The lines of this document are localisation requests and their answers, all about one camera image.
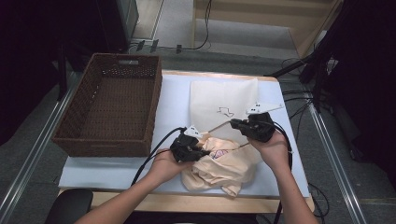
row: wooden table edge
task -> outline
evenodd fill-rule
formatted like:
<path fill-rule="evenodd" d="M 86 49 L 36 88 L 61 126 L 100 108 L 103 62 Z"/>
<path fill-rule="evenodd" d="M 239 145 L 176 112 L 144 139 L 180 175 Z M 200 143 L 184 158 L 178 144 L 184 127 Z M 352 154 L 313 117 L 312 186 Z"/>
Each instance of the wooden table edge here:
<path fill-rule="evenodd" d="M 215 73 L 215 72 L 192 72 L 192 71 L 177 71 L 177 70 L 164 70 L 163 75 L 176 75 L 188 77 L 220 77 L 220 78 L 237 78 L 237 79 L 253 79 L 257 78 L 259 81 L 274 81 L 277 82 L 275 77 L 263 77 L 260 75 L 238 75 L 231 73 Z"/>
<path fill-rule="evenodd" d="M 92 191 L 91 209 L 116 197 L 120 192 Z M 312 196 L 304 198 L 315 210 Z M 276 213 L 279 199 L 150 193 L 135 211 L 196 213 Z"/>

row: person's right hand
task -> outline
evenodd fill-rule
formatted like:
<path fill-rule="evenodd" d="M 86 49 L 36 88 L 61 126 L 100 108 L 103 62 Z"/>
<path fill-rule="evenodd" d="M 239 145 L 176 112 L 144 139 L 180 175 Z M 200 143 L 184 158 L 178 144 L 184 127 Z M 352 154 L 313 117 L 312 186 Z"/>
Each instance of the person's right hand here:
<path fill-rule="evenodd" d="M 266 143 L 251 138 L 247 140 L 259 150 L 262 159 L 273 172 L 278 169 L 289 169 L 288 144 L 282 133 L 275 131 L 272 138 Z"/>

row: wire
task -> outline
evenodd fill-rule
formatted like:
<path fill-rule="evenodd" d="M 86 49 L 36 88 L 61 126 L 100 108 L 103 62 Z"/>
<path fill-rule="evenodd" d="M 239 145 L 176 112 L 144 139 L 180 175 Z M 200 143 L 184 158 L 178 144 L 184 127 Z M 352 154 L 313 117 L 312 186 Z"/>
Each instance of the wire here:
<path fill-rule="evenodd" d="M 306 106 L 309 106 L 310 104 L 312 104 L 312 100 L 308 100 L 308 102 L 306 102 L 305 104 L 303 104 L 303 106 L 301 106 L 300 108 L 297 109 L 297 111 L 291 115 L 289 117 L 289 119 L 293 119 L 295 116 L 297 116 L 298 114 L 302 113 L 303 110 L 305 109 Z"/>
<path fill-rule="evenodd" d="M 128 54 L 131 54 L 131 49 L 136 48 L 138 44 L 131 44 L 128 48 Z"/>
<path fill-rule="evenodd" d="M 161 142 L 151 151 L 151 153 L 149 154 L 148 158 L 143 162 L 143 164 L 140 166 L 139 170 L 136 172 L 136 175 L 134 176 L 134 180 L 132 181 L 132 185 L 134 185 L 137 181 L 137 179 L 139 178 L 140 174 L 142 173 L 143 169 L 145 168 L 146 164 L 155 157 L 155 152 L 158 150 L 158 148 L 163 144 L 163 142 L 170 136 L 172 135 L 172 133 L 175 133 L 177 131 L 181 131 L 184 132 L 186 131 L 186 128 L 175 128 L 174 130 L 172 130 L 170 133 L 168 133 L 163 140 L 161 140 Z"/>
<path fill-rule="evenodd" d="M 197 49 L 201 49 L 206 42 L 209 39 L 209 28 L 208 28 L 208 24 L 209 24 L 209 17 L 210 17 L 210 11 L 212 8 L 212 0 L 209 0 L 209 2 L 207 3 L 206 6 L 206 11 L 205 11 L 205 28 L 206 28 L 206 38 L 204 43 L 201 44 L 201 46 L 196 47 L 196 48 L 174 48 L 174 47 L 157 47 L 158 49 L 182 49 L 182 50 L 197 50 Z M 210 49 L 212 47 L 212 43 L 210 43 L 209 41 L 209 48 Z"/>
<path fill-rule="evenodd" d="M 139 43 L 140 43 L 140 42 L 135 42 L 135 43 L 131 42 L 131 43 L 129 43 L 129 47 L 135 47 L 135 46 L 138 46 L 138 45 L 139 45 Z"/>
<path fill-rule="evenodd" d="M 264 219 L 266 223 L 272 224 L 270 219 L 268 219 L 268 217 L 266 217 L 265 214 L 258 214 L 258 216 Z"/>
<path fill-rule="evenodd" d="M 282 64 L 280 65 L 280 67 L 283 69 L 283 68 L 284 68 L 283 65 L 285 64 L 285 62 L 290 61 L 290 60 L 297 60 L 297 61 L 302 62 L 303 64 L 306 64 L 306 63 L 304 63 L 304 62 L 303 62 L 301 59 L 299 59 L 299 58 L 289 58 L 289 59 L 283 60 L 283 62 L 282 62 Z M 294 76 L 299 76 L 299 75 L 301 74 L 300 67 L 298 67 L 298 68 L 296 68 L 296 69 L 298 70 L 299 74 L 294 74 L 294 73 L 291 73 L 291 72 L 288 72 L 288 74 L 291 74 L 291 75 L 294 75 Z"/>
<path fill-rule="evenodd" d="M 315 214 L 314 214 L 314 216 L 315 216 L 315 217 L 320 217 L 322 223 L 324 224 L 324 223 L 325 223 L 325 221 L 324 221 L 324 216 L 323 216 L 323 213 L 322 213 L 322 211 L 321 211 L 321 209 L 320 209 L 320 206 L 319 206 L 317 200 L 316 200 L 314 197 L 312 197 L 312 201 L 314 201 L 315 207 L 318 209 L 318 211 L 319 211 L 319 213 L 320 213 L 319 216 L 318 216 L 318 215 L 315 215 Z"/>
<path fill-rule="evenodd" d="M 282 91 L 282 95 L 298 94 L 298 93 L 312 93 L 312 91 Z"/>
<path fill-rule="evenodd" d="M 287 99 L 287 100 L 285 100 L 285 102 L 292 101 L 292 100 L 312 100 L 312 99 L 314 99 L 314 98 L 313 97 L 295 97 L 295 98 Z"/>
<path fill-rule="evenodd" d="M 299 118 L 298 124 L 297 124 L 296 143 L 298 142 L 298 136 L 299 136 L 299 134 L 300 134 L 300 124 L 301 124 L 301 120 L 302 120 L 302 118 L 303 118 L 303 114 L 304 114 L 305 110 L 309 107 L 309 105 L 310 105 L 311 103 L 312 103 L 312 101 L 309 101 L 308 103 L 306 103 L 306 104 L 304 105 L 303 111 L 301 112 L 301 115 L 300 115 L 300 118 Z"/>
<path fill-rule="evenodd" d="M 153 158 L 155 158 L 156 156 L 160 155 L 161 153 L 164 153 L 164 152 L 167 152 L 167 151 L 170 151 L 170 150 L 171 150 L 171 149 L 166 149 L 166 150 L 164 150 L 164 151 L 161 151 L 161 152 L 159 152 L 159 153 L 153 155 L 153 156 L 150 157 L 149 159 L 152 160 Z"/>
<path fill-rule="evenodd" d="M 324 217 L 326 217 L 326 216 L 329 214 L 329 212 L 330 212 L 330 203 L 329 203 L 329 199 L 327 198 L 326 194 L 324 194 L 323 191 L 322 191 L 320 188 L 318 188 L 317 186 L 315 186 L 315 185 L 313 185 L 313 184 L 311 184 L 311 183 L 308 183 L 308 185 L 311 186 L 312 188 L 316 189 L 317 191 L 319 191 L 319 193 L 320 193 L 321 195 L 323 195 L 323 197 L 324 197 L 324 199 L 325 199 L 325 201 L 326 201 L 327 210 L 326 210 L 326 212 L 325 212 L 324 214 L 322 214 L 322 215 L 323 215 Z"/>
<path fill-rule="evenodd" d="M 280 126 L 280 124 L 278 124 L 276 122 L 274 122 L 274 124 L 275 124 L 275 128 L 283 134 L 283 136 L 286 139 L 286 142 L 288 143 L 288 156 L 289 156 L 288 159 L 289 159 L 289 168 L 291 170 L 291 168 L 293 166 L 293 156 L 292 156 L 291 144 L 290 144 L 288 135 L 286 134 L 286 132 L 282 128 L 282 126 Z M 277 210 L 276 210 L 276 216 L 275 216 L 275 219 L 274 219 L 274 224 L 278 223 L 278 221 L 280 219 L 281 212 L 282 212 L 282 202 L 279 201 L 279 206 L 277 207 Z"/>

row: wicker basket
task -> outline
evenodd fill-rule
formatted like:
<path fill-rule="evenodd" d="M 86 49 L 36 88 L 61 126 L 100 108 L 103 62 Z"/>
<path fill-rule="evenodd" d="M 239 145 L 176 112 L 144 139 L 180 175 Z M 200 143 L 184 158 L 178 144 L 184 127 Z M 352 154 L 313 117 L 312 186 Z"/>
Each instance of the wicker basket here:
<path fill-rule="evenodd" d="M 71 157 L 144 157 L 162 84 L 157 56 L 94 54 L 52 141 Z"/>

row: crumpled fabric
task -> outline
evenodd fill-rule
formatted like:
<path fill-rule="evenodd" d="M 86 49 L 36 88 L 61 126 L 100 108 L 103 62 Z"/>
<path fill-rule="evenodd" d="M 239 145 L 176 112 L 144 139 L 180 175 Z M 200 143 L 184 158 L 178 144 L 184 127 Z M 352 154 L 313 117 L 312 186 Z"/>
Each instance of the crumpled fabric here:
<path fill-rule="evenodd" d="M 231 140 L 222 140 L 206 134 L 204 150 L 210 154 L 202 157 L 181 178 L 188 190 L 211 189 L 220 186 L 228 195 L 236 197 L 242 188 L 254 178 L 260 153 L 252 146 L 240 147 Z"/>

